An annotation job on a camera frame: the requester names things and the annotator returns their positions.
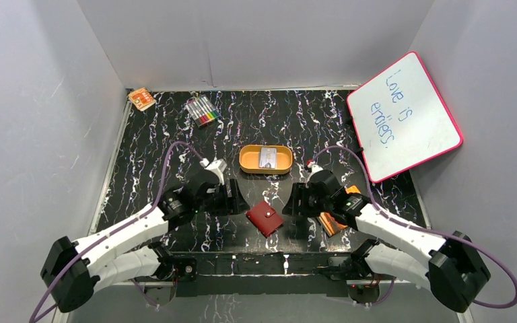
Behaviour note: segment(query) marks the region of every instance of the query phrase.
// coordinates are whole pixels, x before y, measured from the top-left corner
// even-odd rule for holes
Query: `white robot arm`
[[[40,272],[47,286],[53,282],[62,268],[79,253],[106,239],[79,259],[52,291],[59,310],[70,312],[82,306],[95,292],[107,286],[141,276],[194,278],[190,270],[196,260],[171,255],[160,243],[154,242],[136,251],[133,248],[162,236],[168,231],[191,222],[199,211],[212,215],[239,214],[248,210],[248,204],[240,194],[236,180],[229,180],[230,195],[223,171],[226,162],[222,159],[212,163],[204,160],[204,170],[182,186],[165,191],[153,211],[148,204],[140,212],[88,237],[71,241],[68,237],[58,239],[50,249]],[[115,229],[117,234],[110,235]]]
[[[415,223],[374,206],[358,193],[347,193],[332,172],[316,164],[307,183],[294,183],[282,213],[318,217],[327,212],[339,223],[376,237],[368,240],[339,266],[322,274],[366,278],[372,273],[398,277],[429,289],[447,308],[464,312],[490,279],[478,251],[454,240],[415,231]],[[470,241],[456,231],[454,236]]]

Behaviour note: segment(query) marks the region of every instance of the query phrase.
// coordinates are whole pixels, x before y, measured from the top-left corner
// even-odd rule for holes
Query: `black table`
[[[329,145],[358,147],[353,127],[347,123],[346,97],[349,91],[245,91],[245,92],[155,92],[157,106],[144,112],[130,111],[98,230],[138,212],[154,200],[162,161],[167,147],[177,140],[186,141],[209,160],[223,158],[228,163],[227,178],[237,178],[247,203],[252,207],[267,201],[281,214],[292,182],[305,182],[306,161]],[[198,129],[184,104],[197,95],[206,95],[222,118]],[[291,172],[283,176],[249,175],[240,170],[239,150],[249,144],[284,145],[294,153]],[[331,151],[318,159],[346,186],[356,185],[367,194],[364,175],[355,159],[342,151]],[[185,148],[175,151],[168,170],[166,187],[178,184],[200,169],[198,159]],[[379,203],[393,213],[424,225],[423,214],[409,173],[400,174],[372,187]],[[355,250],[368,237],[352,229],[329,238],[317,219],[300,219],[281,215],[285,223],[265,238],[246,216],[210,217],[199,213],[190,225],[171,231],[162,241],[174,254],[192,254],[199,259],[198,273],[208,270],[218,274],[212,258],[255,254],[261,261],[265,254],[303,254],[312,264],[326,262],[329,256]],[[211,256],[209,253],[223,254]],[[255,263],[254,258],[248,262]],[[255,266],[264,269],[263,262]],[[231,274],[231,266],[226,273]],[[289,269],[292,273],[311,272],[311,267]]]

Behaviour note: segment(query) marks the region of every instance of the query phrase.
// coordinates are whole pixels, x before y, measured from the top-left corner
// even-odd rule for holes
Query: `orange box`
[[[355,185],[350,186],[348,189],[346,189],[346,192],[348,193],[360,193],[360,191],[355,187]],[[340,231],[347,228],[346,225],[338,223],[338,221],[334,220],[332,215],[330,213],[322,212],[320,213],[320,216],[318,217],[318,221],[322,224],[324,231],[328,235],[328,237],[331,237]]]
[[[144,111],[156,103],[153,96],[149,94],[145,87],[136,89],[132,93],[128,94],[128,98],[130,98],[130,101],[132,101],[134,106],[140,111]]]

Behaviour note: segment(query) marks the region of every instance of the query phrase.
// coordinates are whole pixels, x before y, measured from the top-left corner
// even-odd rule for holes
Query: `red leather wallet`
[[[282,217],[265,201],[249,210],[246,217],[266,238],[284,223]]]

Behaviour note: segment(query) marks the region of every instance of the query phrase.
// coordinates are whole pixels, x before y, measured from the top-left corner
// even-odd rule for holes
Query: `white panel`
[[[0,322],[28,321],[50,245],[88,232],[124,102],[75,0],[0,1]]]
[[[78,0],[126,87],[363,83],[403,55],[434,0]]]
[[[406,53],[432,3],[204,1],[213,84],[269,89],[364,83]]]
[[[411,47],[451,109],[464,144],[412,170],[434,228],[464,232],[517,276],[517,1],[437,0]],[[478,300],[506,303],[509,278]],[[517,322],[517,306],[471,306],[476,322]]]

